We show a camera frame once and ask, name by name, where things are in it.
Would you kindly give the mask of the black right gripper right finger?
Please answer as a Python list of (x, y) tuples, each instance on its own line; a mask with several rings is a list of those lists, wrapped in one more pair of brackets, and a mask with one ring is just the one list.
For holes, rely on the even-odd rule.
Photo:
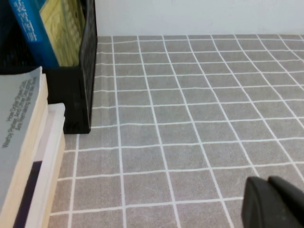
[(278, 192), (293, 218), (304, 227), (304, 192), (279, 176), (268, 177), (268, 182)]

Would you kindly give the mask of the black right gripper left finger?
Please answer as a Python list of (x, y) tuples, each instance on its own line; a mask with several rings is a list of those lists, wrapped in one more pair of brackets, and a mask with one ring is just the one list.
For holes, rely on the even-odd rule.
[(300, 227), (268, 179), (254, 176), (246, 180), (241, 218), (245, 228)]

